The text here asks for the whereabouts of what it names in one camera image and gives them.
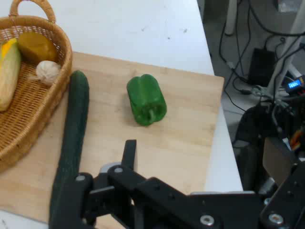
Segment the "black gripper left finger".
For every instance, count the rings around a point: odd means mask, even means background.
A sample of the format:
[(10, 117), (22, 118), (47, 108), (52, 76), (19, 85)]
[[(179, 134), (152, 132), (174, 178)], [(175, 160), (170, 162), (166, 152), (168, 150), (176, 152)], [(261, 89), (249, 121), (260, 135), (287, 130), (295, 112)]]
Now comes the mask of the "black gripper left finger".
[(136, 140), (125, 142), (122, 160), (96, 178), (80, 173), (75, 178), (79, 199), (75, 201), (75, 227), (92, 229), (100, 216), (111, 215), (126, 229), (151, 229), (153, 217), (134, 187), (144, 178), (134, 172)]

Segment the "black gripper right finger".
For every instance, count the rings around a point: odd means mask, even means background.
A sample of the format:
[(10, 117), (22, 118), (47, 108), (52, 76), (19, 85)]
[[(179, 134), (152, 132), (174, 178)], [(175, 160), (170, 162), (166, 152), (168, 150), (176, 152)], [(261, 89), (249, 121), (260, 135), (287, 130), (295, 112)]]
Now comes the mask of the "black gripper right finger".
[(294, 166), (260, 214), (264, 229), (305, 227), (305, 163)]

